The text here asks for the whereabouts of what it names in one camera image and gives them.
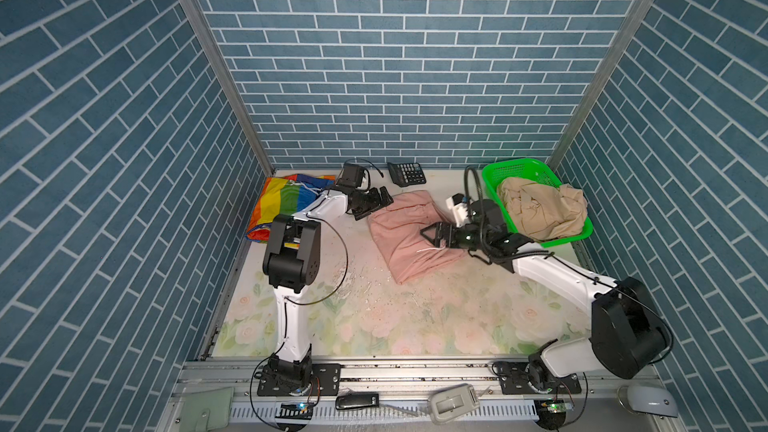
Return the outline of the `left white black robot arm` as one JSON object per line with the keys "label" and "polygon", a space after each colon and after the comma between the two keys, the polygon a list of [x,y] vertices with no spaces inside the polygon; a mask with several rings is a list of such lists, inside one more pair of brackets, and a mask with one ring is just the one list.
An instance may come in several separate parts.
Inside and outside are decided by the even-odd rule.
{"label": "left white black robot arm", "polygon": [[308,287],[320,271],[324,226],[347,213],[361,220],[393,203],[386,187],[368,190],[333,186],[291,215],[278,215],[270,230],[263,258],[277,305],[278,341],[268,369],[285,380],[306,384],[312,373]]}

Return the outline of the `pink shorts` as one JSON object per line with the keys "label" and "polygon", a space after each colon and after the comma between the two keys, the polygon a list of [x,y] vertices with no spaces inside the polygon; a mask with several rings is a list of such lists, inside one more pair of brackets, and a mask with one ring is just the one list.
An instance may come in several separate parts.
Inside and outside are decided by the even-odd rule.
{"label": "pink shorts", "polygon": [[372,240],[397,284],[464,257],[461,249],[431,245],[421,235],[422,229],[443,221],[431,194],[425,190],[396,195],[392,204],[367,218]]}

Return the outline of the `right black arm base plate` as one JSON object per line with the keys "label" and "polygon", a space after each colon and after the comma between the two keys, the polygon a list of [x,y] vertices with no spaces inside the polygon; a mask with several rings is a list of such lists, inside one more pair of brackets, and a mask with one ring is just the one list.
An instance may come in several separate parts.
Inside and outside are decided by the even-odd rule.
{"label": "right black arm base plate", "polygon": [[545,395],[556,392],[577,395],[582,392],[576,374],[557,378],[537,364],[495,361],[491,363],[490,371],[498,379],[504,395]]}

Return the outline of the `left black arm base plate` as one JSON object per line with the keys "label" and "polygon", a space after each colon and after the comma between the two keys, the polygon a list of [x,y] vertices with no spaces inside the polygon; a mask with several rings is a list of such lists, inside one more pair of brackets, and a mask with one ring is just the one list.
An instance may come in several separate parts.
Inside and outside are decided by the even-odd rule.
{"label": "left black arm base plate", "polygon": [[311,366],[293,363],[268,364],[260,373],[257,395],[288,397],[320,395],[336,396],[339,392],[341,365],[319,363]]}

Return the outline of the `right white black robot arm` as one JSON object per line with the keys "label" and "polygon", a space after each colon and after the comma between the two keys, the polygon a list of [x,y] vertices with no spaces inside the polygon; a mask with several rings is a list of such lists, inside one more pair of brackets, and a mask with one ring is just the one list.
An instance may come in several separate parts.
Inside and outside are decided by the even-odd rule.
{"label": "right white black robot arm", "polygon": [[489,199],[471,201],[457,194],[448,204],[453,221],[420,231],[430,244],[463,249],[488,265],[537,282],[590,320],[588,336],[554,339],[529,356],[526,373],[535,389],[546,391],[558,380],[599,370],[631,379],[673,349],[673,332],[641,281],[616,280],[559,258],[533,239],[509,231],[500,207]]}

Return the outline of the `rainbow striped shorts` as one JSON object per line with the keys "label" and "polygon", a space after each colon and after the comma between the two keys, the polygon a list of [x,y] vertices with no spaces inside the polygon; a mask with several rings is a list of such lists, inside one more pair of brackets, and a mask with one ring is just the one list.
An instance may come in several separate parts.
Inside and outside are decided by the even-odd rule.
{"label": "rainbow striped shorts", "polygon": [[278,215],[292,215],[302,210],[334,181],[333,175],[292,174],[268,178],[251,213],[246,238],[253,242],[266,242],[271,224]]}

